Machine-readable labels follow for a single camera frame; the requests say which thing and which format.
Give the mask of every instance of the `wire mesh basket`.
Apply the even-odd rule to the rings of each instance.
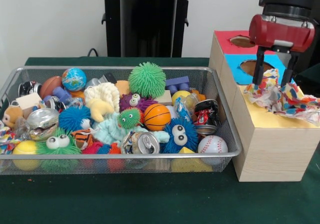
[[[18,97],[18,86],[27,81],[44,83],[61,76],[71,66],[24,66],[15,69],[0,90],[2,104]],[[83,66],[87,79],[111,72],[117,80],[127,80],[134,67]],[[97,173],[180,173],[222,172],[242,144],[217,73],[207,67],[163,67],[167,79],[189,77],[189,86],[215,99],[219,104],[221,126],[215,135],[223,138],[228,153],[190,154],[75,154],[75,155],[0,155],[0,175],[97,174]]]

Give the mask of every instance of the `white wall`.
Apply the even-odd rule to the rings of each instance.
[[[209,57],[213,30],[245,30],[258,0],[189,0],[184,57]],[[28,57],[107,54],[104,0],[0,0],[0,86]]]

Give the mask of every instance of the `patterned cloth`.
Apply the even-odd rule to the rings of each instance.
[[[10,127],[0,129],[0,154],[11,154],[13,149],[21,142],[16,139],[16,134],[11,131]]]
[[[261,85],[250,84],[244,93],[251,103],[267,108],[269,112],[320,126],[320,98],[304,95],[295,83],[279,87],[278,80],[277,69],[267,70]]]

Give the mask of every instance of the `baseball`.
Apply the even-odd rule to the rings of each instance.
[[[216,135],[208,135],[199,143],[198,153],[227,153],[228,146],[221,137]],[[202,158],[202,161],[208,165],[219,165],[223,162],[224,158]]]

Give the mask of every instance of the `black cable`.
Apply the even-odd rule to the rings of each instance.
[[[96,57],[98,57],[99,55],[98,55],[98,52],[97,52],[97,50],[96,49],[94,49],[94,48],[91,48],[90,49],[90,51],[88,52],[88,55],[87,55],[87,57],[90,57],[90,55],[91,55],[91,53],[94,51],[94,53],[95,53],[95,56]]]

